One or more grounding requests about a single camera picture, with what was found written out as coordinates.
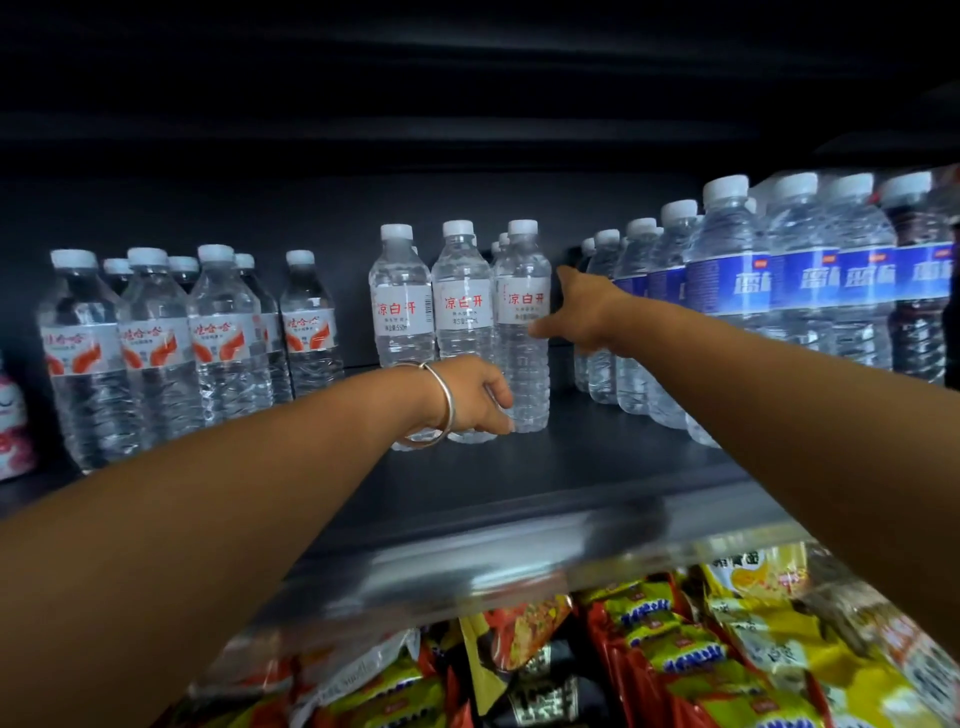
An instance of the white bottle cap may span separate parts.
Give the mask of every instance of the white bottle cap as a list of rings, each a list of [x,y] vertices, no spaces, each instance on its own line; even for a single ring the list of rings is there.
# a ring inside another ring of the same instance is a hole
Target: white bottle cap
[[[317,258],[313,251],[287,251],[287,265],[313,265]]]
[[[933,175],[926,172],[912,172],[909,175],[891,177],[880,190],[880,201],[886,203],[903,195],[923,195],[933,187]]]
[[[627,223],[627,237],[637,237],[645,232],[653,232],[657,227],[656,217],[640,217]]]
[[[112,276],[125,276],[133,272],[130,262],[124,257],[104,258],[104,271]]]
[[[414,229],[402,223],[391,223],[390,225],[380,226],[381,240],[396,240],[398,238],[400,240],[413,240]]]
[[[704,205],[726,200],[728,197],[746,197],[749,191],[750,178],[746,175],[730,175],[711,180],[704,185]]]
[[[795,175],[781,177],[774,184],[773,199],[785,200],[797,195],[815,195],[818,182],[816,172],[798,172]]]
[[[537,232],[536,220],[511,220],[507,223],[507,233],[510,235],[536,235]]]
[[[91,251],[60,248],[50,251],[50,262],[54,264],[54,268],[96,268],[97,256]]]
[[[871,172],[861,172],[858,175],[847,175],[834,180],[827,187],[827,199],[839,200],[844,197],[862,197],[874,191],[874,175]]]
[[[444,223],[444,237],[450,235],[473,235],[473,223],[469,220],[447,220]]]
[[[161,248],[130,248],[127,260],[130,265],[166,265],[167,252]]]
[[[685,217],[696,217],[697,207],[696,200],[677,200],[667,203],[660,208],[660,219],[664,225],[673,225],[677,220],[683,220]]]
[[[233,249],[229,245],[210,243],[197,249],[197,257],[201,263],[232,263]]]
[[[171,255],[170,270],[176,273],[197,273],[200,270],[200,261],[192,255]]]

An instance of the bottle with orange wing label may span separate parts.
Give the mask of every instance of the bottle with orange wing label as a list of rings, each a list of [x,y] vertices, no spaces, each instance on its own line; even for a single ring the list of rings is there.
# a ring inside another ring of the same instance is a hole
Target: bottle with orange wing label
[[[130,248],[133,277],[117,310],[133,400],[151,448],[204,426],[186,293],[160,248]]]
[[[297,397],[315,392],[344,377],[337,347],[333,301],[320,283],[310,251],[287,251],[290,276],[280,296],[284,340]]]

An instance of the bottle with blue label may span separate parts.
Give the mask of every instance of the bottle with blue label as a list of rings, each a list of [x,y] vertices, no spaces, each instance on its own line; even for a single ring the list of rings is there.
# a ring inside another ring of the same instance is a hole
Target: bottle with blue label
[[[593,236],[596,253],[590,259],[587,272],[594,276],[613,278],[613,268],[620,258],[620,231],[599,231]],[[593,401],[616,404],[614,356],[607,349],[592,353],[587,359],[587,387]]]
[[[686,306],[748,331],[763,331],[770,312],[770,254],[747,205],[746,175],[704,186],[707,210],[684,254]],[[701,445],[718,447],[689,415],[686,428]]]
[[[890,370],[893,345],[887,320],[897,299],[897,233],[870,203],[869,172],[834,180],[824,195],[825,238],[837,249],[840,288],[833,315],[836,354]]]
[[[833,353],[833,316],[840,289],[837,248],[824,235],[815,172],[787,175],[774,185],[767,210],[770,246],[770,327],[773,338]]]
[[[880,204],[897,231],[897,305],[890,317],[894,371],[942,385],[947,366],[943,312],[953,273],[953,231],[927,194],[929,172],[887,181]]]
[[[613,282],[627,293],[646,297],[650,252],[657,244],[657,219],[641,217],[627,225],[627,245],[613,269]],[[616,403],[631,415],[648,415],[647,370],[635,359],[615,358]]]
[[[577,270],[584,273],[590,263],[590,258],[596,253],[596,243],[592,237],[587,238],[580,244],[580,252],[583,258],[577,263]],[[589,357],[579,350],[573,352],[573,383],[577,389],[586,394],[589,392],[587,380],[587,360]]]
[[[697,229],[697,201],[678,200],[660,211],[663,235],[650,253],[647,292],[651,299],[684,305],[686,302],[686,266],[684,251]],[[657,380],[647,379],[650,418],[665,427],[686,429],[686,413],[667,394]]]

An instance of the snack package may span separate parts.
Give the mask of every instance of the snack package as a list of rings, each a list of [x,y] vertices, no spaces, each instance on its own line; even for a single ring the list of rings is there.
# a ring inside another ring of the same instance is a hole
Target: snack package
[[[711,596],[783,601],[803,594],[809,585],[803,544],[734,554],[701,568]]]
[[[571,610],[570,597],[558,595],[460,618],[480,716],[507,690],[513,675],[550,641]]]

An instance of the blue bottle label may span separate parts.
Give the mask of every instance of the blue bottle label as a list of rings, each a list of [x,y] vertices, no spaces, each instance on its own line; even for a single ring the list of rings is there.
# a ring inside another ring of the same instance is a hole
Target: blue bottle label
[[[686,305],[712,316],[770,310],[770,256],[734,253],[686,264]]]
[[[647,274],[645,273],[641,276],[615,280],[613,284],[633,296],[645,298],[647,295]]]
[[[897,248],[897,299],[941,299],[950,295],[953,243]]]
[[[840,266],[836,248],[808,248],[770,256],[770,308],[837,305]]]
[[[897,299],[897,249],[893,246],[841,251],[837,262],[837,305],[870,305]]]
[[[647,286],[650,298],[684,305],[686,266],[675,265],[661,271],[651,271]]]

